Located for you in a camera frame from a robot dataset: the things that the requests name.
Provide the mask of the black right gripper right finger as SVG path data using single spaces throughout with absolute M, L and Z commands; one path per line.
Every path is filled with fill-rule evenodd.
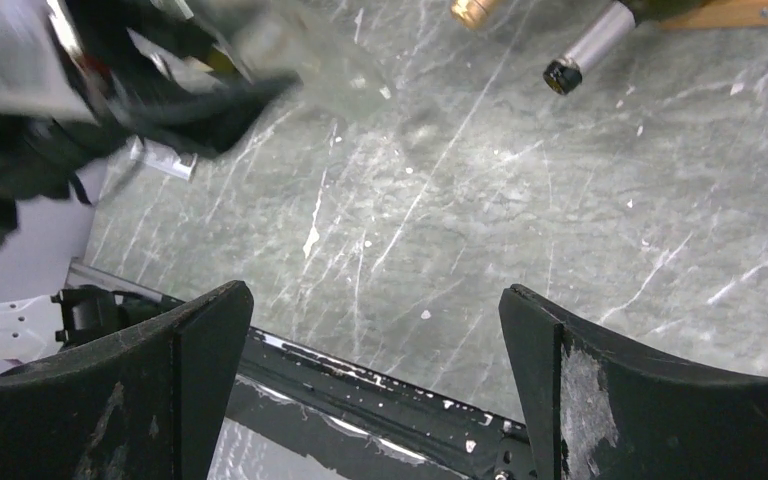
M 499 315 L 540 479 L 768 479 L 768 377 L 654 349 L 534 291 Z

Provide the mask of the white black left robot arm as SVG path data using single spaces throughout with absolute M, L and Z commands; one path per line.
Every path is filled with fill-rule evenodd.
M 79 171 L 130 140 L 221 156 L 299 82 L 229 67 L 192 91 L 137 36 L 201 62 L 218 41 L 215 27 L 158 1 L 0 1 L 0 247 L 18 229 L 20 202 L 87 203 Z

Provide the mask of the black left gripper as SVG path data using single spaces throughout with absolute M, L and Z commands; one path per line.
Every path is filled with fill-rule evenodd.
M 150 140 L 178 153 L 228 152 L 261 114 L 300 83 L 293 73 L 187 90 L 134 42 L 141 35 L 174 53 L 204 54 L 213 38 L 150 1 L 63 1 L 80 37 L 93 123 L 0 114 L 0 198 L 60 199 L 85 165 Z

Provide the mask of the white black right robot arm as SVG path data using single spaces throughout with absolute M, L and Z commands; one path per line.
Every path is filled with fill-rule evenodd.
M 522 421 L 251 324 L 247 285 L 0 304 L 0 479 L 768 479 L 768 378 L 685 360 L 520 285 Z

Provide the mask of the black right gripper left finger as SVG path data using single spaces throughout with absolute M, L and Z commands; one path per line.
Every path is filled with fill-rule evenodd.
M 204 479 L 254 300 L 232 281 L 0 375 L 0 479 Z

